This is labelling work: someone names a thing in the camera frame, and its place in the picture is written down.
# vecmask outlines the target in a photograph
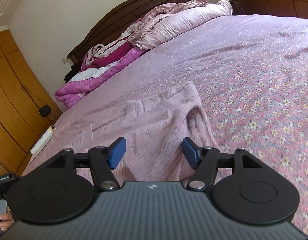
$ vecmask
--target white wall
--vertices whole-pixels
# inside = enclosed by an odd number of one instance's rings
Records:
[[[54,98],[70,64],[62,58],[111,9],[127,0],[26,0],[9,22],[11,33],[43,87]]]

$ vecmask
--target pink bedspread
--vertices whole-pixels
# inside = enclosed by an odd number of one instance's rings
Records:
[[[243,146],[297,187],[301,203],[293,223],[308,234],[304,19],[224,16],[152,49],[66,111],[48,146],[24,173],[57,153],[48,149],[84,152],[96,146],[92,139],[106,133],[98,129],[104,106],[123,106],[185,81],[195,84],[223,152]],[[90,115],[93,122],[86,121]]]

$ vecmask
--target metal screw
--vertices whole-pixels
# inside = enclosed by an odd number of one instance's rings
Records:
[[[111,180],[104,181],[101,186],[104,189],[115,189],[117,187],[117,183]]]
[[[205,187],[205,183],[200,180],[194,180],[189,183],[189,186],[194,189],[202,189]]]

